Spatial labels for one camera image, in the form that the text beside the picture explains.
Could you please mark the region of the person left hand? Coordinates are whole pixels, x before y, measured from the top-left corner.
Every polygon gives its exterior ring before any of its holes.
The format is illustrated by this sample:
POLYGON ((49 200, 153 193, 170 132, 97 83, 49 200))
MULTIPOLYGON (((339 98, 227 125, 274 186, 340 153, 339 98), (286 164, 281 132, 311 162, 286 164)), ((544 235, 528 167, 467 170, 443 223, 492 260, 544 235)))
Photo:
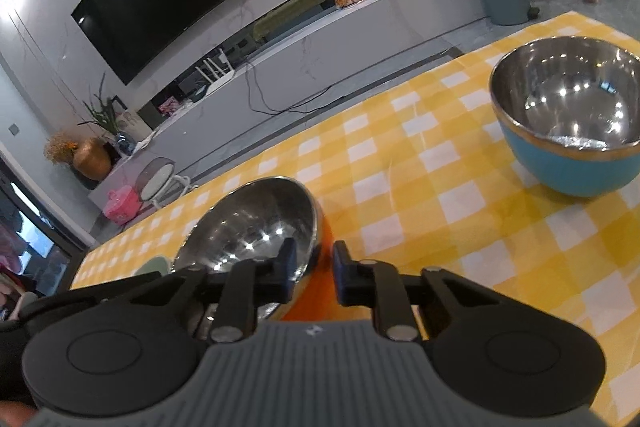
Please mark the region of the person left hand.
POLYGON ((0 421, 2 426, 23 427, 37 414, 37 410, 24 403, 1 401, 0 421))

